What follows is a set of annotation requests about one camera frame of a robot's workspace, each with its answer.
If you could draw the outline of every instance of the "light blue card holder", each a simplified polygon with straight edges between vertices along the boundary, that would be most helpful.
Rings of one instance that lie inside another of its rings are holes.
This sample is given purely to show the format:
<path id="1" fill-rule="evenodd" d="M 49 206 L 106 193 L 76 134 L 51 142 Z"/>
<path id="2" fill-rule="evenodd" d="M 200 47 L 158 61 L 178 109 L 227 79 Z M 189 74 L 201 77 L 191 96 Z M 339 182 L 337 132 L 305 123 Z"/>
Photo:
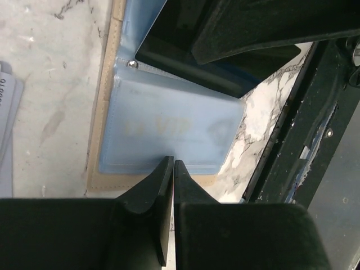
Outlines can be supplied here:
<path id="1" fill-rule="evenodd" d="M 99 159 L 105 174 L 147 174 L 167 155 L 217 174 L 245 104 L 134 60 L 165 0 L 127 0 Z"/>

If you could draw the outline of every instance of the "gray card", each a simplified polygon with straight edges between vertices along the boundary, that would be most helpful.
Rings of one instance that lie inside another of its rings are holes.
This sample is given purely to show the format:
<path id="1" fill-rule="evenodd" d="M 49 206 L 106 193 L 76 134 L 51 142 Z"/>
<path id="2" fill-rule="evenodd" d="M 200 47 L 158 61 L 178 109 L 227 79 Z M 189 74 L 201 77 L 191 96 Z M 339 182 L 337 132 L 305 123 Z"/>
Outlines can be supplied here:
<path id="1" fill-rule="evenodd" d="M 0 142 L 2 143 L 5 137 L 15 84 L 16 80 L 12 75 L 0 72 Z"/>
<path id="2" fill-rule="evenodd" d="M 6 123 L 5 134 L 3 136 L 3 141 L 2 141 L 1 147 L 0 147 L 0 160 L 3 159 L 5 151 L 6 151 L 6 146 L 8 144 L 9 138 L 10 138 L 12 126 L 14 125 L 14 122 L 15 122 L 16 112 L 17 112 L 17 108 L 19 107 L 19 104 L 20 104 L 21 96 L 23 95 L 23 90 L 24 90 L 23 83 L 19 80 L 16 80 L 15 90 L 13 92 L 13 97 L 12 97 L 12 102 L 11 102 L 11 108 L 10 108 L 10 112 L 8 114 L 8 119 L 7 119 L 7 123 Z"/>
<path id="3" fill-rule="evenodd" d="M 0 198 L 12 197 L 12 134 L 0 166 Z"/>

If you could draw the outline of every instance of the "metal rivet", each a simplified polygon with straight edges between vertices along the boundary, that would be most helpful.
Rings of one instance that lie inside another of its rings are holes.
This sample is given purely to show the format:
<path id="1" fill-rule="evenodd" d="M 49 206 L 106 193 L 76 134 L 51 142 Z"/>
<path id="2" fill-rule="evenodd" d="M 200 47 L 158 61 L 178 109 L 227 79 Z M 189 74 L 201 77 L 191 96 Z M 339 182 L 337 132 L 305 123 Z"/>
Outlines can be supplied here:
<path id="1" fill-rule="evenodd" d="M 332 135 L 334 135 L 334 131 L 332 131 L 332 129 L 329 128 L 329 129 L 326 131 L 326 137 L 330 138 Z"/>
<path id="2" fill-rule="evenodd" d="M 137 69 L 139 67 L 139 64 L 137 61 L 135 60 L 130 60 L 127 64 L 127 66 L 129 66 L 130 68 L 134 68 Z"/>

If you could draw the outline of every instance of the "black device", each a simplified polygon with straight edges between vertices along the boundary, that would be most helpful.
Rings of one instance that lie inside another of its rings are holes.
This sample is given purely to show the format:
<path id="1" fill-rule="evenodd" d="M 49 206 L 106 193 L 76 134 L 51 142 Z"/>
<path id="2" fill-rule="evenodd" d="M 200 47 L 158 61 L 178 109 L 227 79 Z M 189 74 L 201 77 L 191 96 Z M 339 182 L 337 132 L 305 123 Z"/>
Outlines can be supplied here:
<path id="1" fill-rule="evenodd" d="M 358 41 L 313 45 L 244 193 L 246 201 L 310 205 L 360 100 L 360 69 L 352 62 Z M 336 132 L 328 136 L 327 130 Z M 302 155 L 304 149 L 309 155 Z"/>
<path id="2" fill-rule="evenodd" d="M 214 0 L 193 43 L 200 64 L 238 53 L 360 34 L 357 0 Z"/>
<path id="3" fill-rule="evenodd" d="M 240 98 L 300 53 L 291 44 L 199 65 L 192 45 L 214 0 L 167 0 L 136 59 L 201 86 Z"/>

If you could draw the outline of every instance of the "white marble countertop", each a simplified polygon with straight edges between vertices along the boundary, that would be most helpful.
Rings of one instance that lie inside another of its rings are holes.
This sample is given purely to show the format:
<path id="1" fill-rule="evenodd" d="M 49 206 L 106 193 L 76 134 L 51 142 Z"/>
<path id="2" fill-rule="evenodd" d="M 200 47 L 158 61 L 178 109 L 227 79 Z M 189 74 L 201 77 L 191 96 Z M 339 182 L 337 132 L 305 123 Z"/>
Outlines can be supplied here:
<path id="1" fill-rule="evenodd" d="M 110 6 L 109 0 L 0 2 L 0 59 L 25 84 L 13 128 L 14 197 L 86 196 L 88 137 Z M 238 136 L 218 182 L 206 188 L 219 201 L 239 202 L 309 47 L 302 44 L 297 58 L 244 97 Z M 174 269 L 173 232 L 169 247 L 168 269 Z"/>
<path id="2" fill-rule="evenodd" d="M 0 59 L 24 84 L 13 128 L 15 197 L 82 197 L 109 1 L 0 2 Z"/>

